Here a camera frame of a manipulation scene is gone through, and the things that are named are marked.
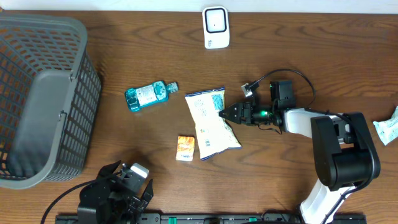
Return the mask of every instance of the small orange and white package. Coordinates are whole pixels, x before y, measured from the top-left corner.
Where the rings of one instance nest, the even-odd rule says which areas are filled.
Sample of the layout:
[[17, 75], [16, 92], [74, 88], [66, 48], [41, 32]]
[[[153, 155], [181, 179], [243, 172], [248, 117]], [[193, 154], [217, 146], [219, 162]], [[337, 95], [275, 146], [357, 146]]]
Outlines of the small orange and white package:
[[195, 150], [194, 137], [179, 136], [177, 142], [177, 155], [175, 156], [175, 160], [192, 161], [194, 150]]

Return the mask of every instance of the wood grain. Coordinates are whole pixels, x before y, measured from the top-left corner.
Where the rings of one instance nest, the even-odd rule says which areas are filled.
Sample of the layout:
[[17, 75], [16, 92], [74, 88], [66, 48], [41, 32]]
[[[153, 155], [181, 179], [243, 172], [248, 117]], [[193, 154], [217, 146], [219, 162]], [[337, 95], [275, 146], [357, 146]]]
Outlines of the wood grain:
[[[262, 213], [292, 210], [317, 176], [312, 142], [232, 124], [242, 150], [200, 161], [175, 161], [178, 135], [195, 135], [184, 95], [226, 87], [226, 104], [243, 100], [240, 86], [276, 68], [303, 71], [317, 89], [315, 109], [364, 113], [382, 171], [341, 212], [363, 212], [368, 223], [398, 223], [398, 141], [382, 144], [372, 121], [390, 117], [398, 104], [398, 17], [364, 14], [230, 13], [228, 48], [206, 50], [200, 13], [31, 12], [79, 19], [88, 30], [88, 51], [103, 76], [86, 168], [69, 182], [43, 182], [31, 189], [0, 190], [0, 223], [38, 223], [46, 207], [71, 186], [91, 180], [114, 161], [139, 162], [150, 170], [155, 197], [149, 209], [164, 213]], [[311, 99], [294, 75], [298, 104]], [[180, 87], [167, 103], [131, 113], [124, 91], [156, 80]], [[268, 80], [261, 96], [270, 103]], [[75, 213], [78, 193], [50, 213]]]

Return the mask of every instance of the white backdrop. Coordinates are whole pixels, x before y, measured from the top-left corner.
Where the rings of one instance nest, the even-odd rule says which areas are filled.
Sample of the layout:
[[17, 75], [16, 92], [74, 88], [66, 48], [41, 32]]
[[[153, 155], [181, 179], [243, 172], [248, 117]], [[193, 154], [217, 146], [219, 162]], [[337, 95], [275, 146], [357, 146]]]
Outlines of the white backdrop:
[[224, 6], [230, 12], [398, 13], [398, 0], [0, 0], [3, 9], [199, 12]]

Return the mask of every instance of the teal bottle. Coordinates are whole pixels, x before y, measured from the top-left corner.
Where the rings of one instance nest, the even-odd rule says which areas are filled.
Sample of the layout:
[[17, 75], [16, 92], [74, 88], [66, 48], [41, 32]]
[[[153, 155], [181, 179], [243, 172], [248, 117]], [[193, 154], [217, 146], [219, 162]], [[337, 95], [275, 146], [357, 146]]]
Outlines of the teal bottle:
[[129, 109], [135, 112], [155, 103], [166, 102], [169, 94], [176, 91], [178, 91], [178, 86], [175, 82], [166, 85], [163, 81], [157, 81], [141, 88], [128, 89], [124, 96]]

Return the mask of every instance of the gray plastic basket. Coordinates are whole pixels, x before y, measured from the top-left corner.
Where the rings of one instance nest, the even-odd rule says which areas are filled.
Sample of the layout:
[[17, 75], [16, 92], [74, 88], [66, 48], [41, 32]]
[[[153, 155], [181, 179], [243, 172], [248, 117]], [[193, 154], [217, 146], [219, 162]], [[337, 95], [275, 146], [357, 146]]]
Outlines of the gray plastic basket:
[[74, 19], [0, 13], [0, 187], [80, 174], [101, 82]]

